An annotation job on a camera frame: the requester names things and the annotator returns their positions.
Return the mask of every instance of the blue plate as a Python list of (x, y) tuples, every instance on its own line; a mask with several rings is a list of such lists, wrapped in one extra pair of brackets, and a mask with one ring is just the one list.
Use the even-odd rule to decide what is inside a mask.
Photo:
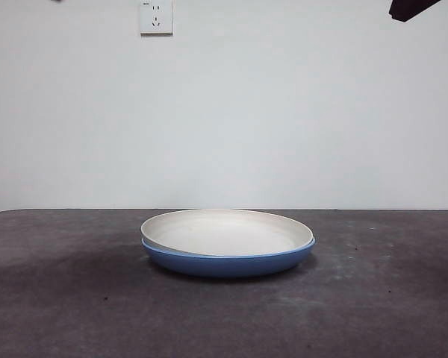
[(157, 248), (141, 240), (151, 260), (166, 269), (204, 277), (250, 277), (290, 269), (311, 253), (315, 238), (304, 247), (277, 254), (209, 256)]

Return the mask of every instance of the white backdrop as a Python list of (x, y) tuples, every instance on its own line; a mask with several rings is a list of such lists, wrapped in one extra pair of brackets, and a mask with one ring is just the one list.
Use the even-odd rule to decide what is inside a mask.
[(448, 209), (448, 0), (0, 0), (0, 210)]

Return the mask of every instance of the dark carpet surface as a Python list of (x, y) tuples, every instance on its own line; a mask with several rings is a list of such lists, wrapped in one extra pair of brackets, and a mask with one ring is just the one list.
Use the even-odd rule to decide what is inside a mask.
[(317, 244), (237, 280), (151, 263), (166, 211), (0, 213), (0, 358), (448, 357), (448, 211), (264, 210)]

